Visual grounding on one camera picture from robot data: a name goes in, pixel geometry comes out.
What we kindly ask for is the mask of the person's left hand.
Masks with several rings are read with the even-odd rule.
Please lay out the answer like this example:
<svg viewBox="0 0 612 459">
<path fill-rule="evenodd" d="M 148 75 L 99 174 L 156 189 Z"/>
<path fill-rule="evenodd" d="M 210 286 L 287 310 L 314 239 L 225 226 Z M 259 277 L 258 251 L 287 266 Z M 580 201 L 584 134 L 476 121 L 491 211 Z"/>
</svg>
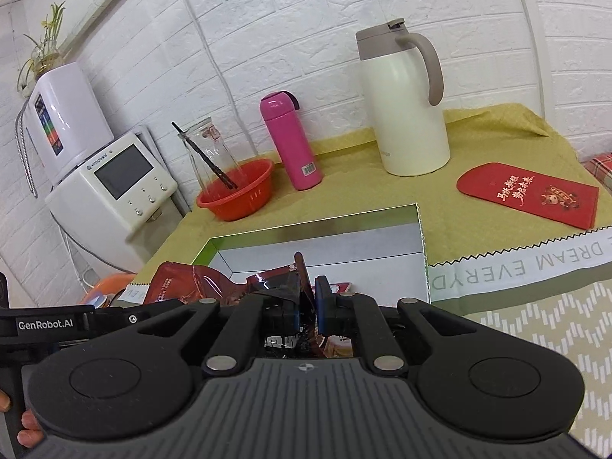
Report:
<svg viewBox="0 0 612 459">
<path fill-rule="evenodd" d="M 0 391 L 0 412 L 9 412 L 10 406 L 9 396 L 4 391 Z M 31 449 L 44 439 L 45 433 L 42 432 L 41 425 L 38 424 L 31 409 L 23 413 L 21 422 L 23 429 L 16 435 L 16 439 L 21 446 Z"/>
</svg>

